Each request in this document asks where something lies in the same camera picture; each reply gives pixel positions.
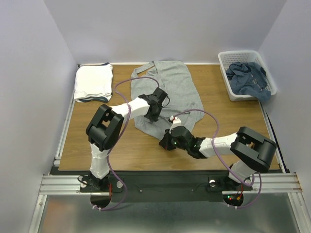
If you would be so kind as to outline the grey tank top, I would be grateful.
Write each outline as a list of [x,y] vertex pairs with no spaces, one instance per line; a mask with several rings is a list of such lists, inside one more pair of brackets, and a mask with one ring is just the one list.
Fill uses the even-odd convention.
[[145,72],[150,79],[138,79],[131,82],[131,99],[141,94],[151,94],[156,87],[164,90],[169,97],[169,102],[164,102],[158,121],[151,122],[143,116],[134,118],[135,128],[161,140],[165,130],[170,128],[169,118],[177,113],[188,109],[196,109],[183,113],[179,116],[182,125],[192,131],[196,122],[204,117],[200,95],[192,81],[187,66],[181,61],[151,61],[138,68],[135,68],[131,78],[136,78],[140,73]]

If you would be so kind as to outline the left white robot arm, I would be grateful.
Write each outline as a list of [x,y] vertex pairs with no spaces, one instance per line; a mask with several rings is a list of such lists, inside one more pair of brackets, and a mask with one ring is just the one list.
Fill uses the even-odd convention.
[[158,121],[167,96],[164,90],[157,87],[153,93],[139,95],[128,103],[113,107],[103,104],[98,108],[86,128],[91,147],[90,183],[97,191],[104,191],[108,187],[108,156],[121,130],[126,128],[123,124],[127,125],[129,120],[140,116],[152,122]]

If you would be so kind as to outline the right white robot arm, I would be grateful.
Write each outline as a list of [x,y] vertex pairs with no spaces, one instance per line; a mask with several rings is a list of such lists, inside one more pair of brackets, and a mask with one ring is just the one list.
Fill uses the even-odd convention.
[[270,169],[276,143],[248,128],[240,127],[236,133],[216,137],[195,137],[184,126],[177,126],[165,131],[159,145],[165,150],[179,148],[195,159],[207,159],[217,156],[228,169],[224,176],[224,185],[235,189],[241,183],[251,186],[245,179],[254,173],[267,173]]

